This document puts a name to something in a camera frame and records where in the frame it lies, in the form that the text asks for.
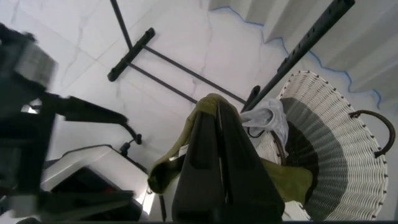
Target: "laundry basket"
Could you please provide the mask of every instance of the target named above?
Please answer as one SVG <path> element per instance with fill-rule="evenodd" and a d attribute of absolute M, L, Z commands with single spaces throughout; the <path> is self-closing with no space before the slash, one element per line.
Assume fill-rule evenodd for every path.
<path fill-rule="evenodd" d="M 263 157 L 310 170 L 313 183 L 304 209 L 313 220 L 374 220 L 387 194 L 384 154 L 395 140 L 392 124 L 372 111 L 355 111 L 327 81 L 312 72 L 298 72 L 284 85 L 278 99 L 289 124 L 283 158 L 271 132 L 258 138 Z M 390 131 L 384 149 L 358 117 L 379 118 Z"/>

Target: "white curtain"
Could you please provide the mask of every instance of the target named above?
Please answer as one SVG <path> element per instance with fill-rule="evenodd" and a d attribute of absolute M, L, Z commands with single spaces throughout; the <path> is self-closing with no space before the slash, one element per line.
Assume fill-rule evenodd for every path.
<path fill-rule="evenodd" d="M 230 7 L 246 22 L 264 24 L 268 42 L 281 37 L 291 52 L 332 0 L 211 0 L 209 10 Z M 398 1 L 356 4 L 312 48 L 323 67 L 347 72 L 350 91 L 375 90 L 380 107 L 398 104 Z"/>

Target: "blue edge of curtain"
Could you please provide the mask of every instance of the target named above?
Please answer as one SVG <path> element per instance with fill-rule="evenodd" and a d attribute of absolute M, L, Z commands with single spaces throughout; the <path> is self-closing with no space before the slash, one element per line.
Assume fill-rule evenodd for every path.
<path fill-rule="evenodd" d="M 256 25 L 256 26 L 264 27 L 264 24 L 259 24 L 259 23 L 256 23 L 256 22 L 248 22 L 248 21 L 245 21 L 245 20 L 243 19 L 243 17 L 242 17 L 238 12 L 236 12 L 233 8 L 231 8 L 231 7 L 229 7 L 229 6 L 222 6 L 222 7 L 216 8 L 216 9 L 212 9 L 212 11 L 219 10 L 219 9 L 229 9 L 229 10 L 231 10 L 232 12 L 234 12 L 236 15 L 238 15 L 238 17 L 239 17 L 243 22 L 248 23 L 248 24 L 252 24 L 252 25 Z M 267 44 L 267 43 L 269 43 L 269 42 L 271 42 L 271 41 L 275 41 L 275 40 L 280 40 L 280 41 L 282 42 L 283 49 L 285 50 L 286 54 L 288 55 L 289 52 L 288 52 L 287 49 L 286 49 L 285 42 L 284 42 L 283 38 L 277 37 L 277 38 L 275 38 L 275 39 L 273 39 L 273 40 L 270 40 L 270 41 L 268 41 L 268 42 L 265 43 L 265 42 L 264 42 L 264 37 L 262 37 L 262 43 L 263 43 L 263 44 Z M 348 74 L 347 71 L 338 71 L 338 70 L 335 70 L 335 69 L 332 69 L 332 68 L 324 67 L 324 66 L 322 65 L 322 61 L 319 59 L 319 57 L 318 57 L 315 53 L 313 53 L 313 52 L 310 50 L 310 51 L 309 51 L 309 54 L 312 55 L 313 57 L 315 57 L 316 61 L 318 62 L 319 66 L 320 66 L 321 68 L 326 69 L 326 70 L 329 70 L 329 71 L 332 71 L 332 72 L 335 72 L 335 73 L 342 73 L 342 74 L 346 75 L 346 76 L 348 77 L 348 80 L 349 80 L 348 92 L 349 92 L 349 93 L 353 93 L 353 92 L 350 90 L 350 87 L 351 87 L 351 84 L 352 84 L 353 81 L 352 81 L 352 79 L 351 79 L 351 77 L 350 77 L 350 75 Z M 380 102 L 381 102 L 381 95 L 380 95 L 380 93 L 379 93 L 377 90 L 375 90 L 375 89 L 373 89 L 372 91 L 373 91 L 373 92 L 376 94 L 376 96 L 377 96 L 377 108 L 380 109 L 379 106 L 380 106 Z"/>

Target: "green cloth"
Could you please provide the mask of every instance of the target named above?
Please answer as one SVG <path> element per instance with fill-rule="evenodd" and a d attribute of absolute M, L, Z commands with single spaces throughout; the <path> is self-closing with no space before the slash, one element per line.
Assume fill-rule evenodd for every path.
<path fill-rule="evenodd" d="M 178 155 L 180 148 L 189 143 L 198 111 L 212 114 L 215 117 L 219 101 L 227 102 L 222 96 L 210 93 L 197 103 L 195 109 L 187 118 L 177 142 L 166 155 L 155 162 L 149 172 L 148 184 L 153 192 L 157 194 L 164 193 L 170 183 L 178 177 L 185 156 L 179 157 L 174 161 L 170 161 L 170 158 Z M 232 108 L 239 117 L 236 108 L 234 106 Z M 305 203 L 305 194 L 312 183 L 312 174 L 309 170 L 301 167 L 280 166 L 265 159 L 261 159 L 261 161 L 284 202 L 295 200 L 302 204 Z"/>

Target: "white woven basket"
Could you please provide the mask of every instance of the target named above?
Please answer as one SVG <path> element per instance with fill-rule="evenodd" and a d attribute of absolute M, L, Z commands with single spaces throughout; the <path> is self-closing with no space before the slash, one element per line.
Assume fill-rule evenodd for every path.
<path fill-rule="evenodd" d="M 315 177 L 308 214 L 313 220 L 374 220 L 387 193 L 387 162 L 384 155 L 375 158 L 381 148 L 363 121 L 349 115 L 351 104 L 309 71 L 292 75 L 278 99 L 289 122 L 287 165 L 308 168 Z M 270 132 L 257 141 L 259 155 L 280 164 Z"/>

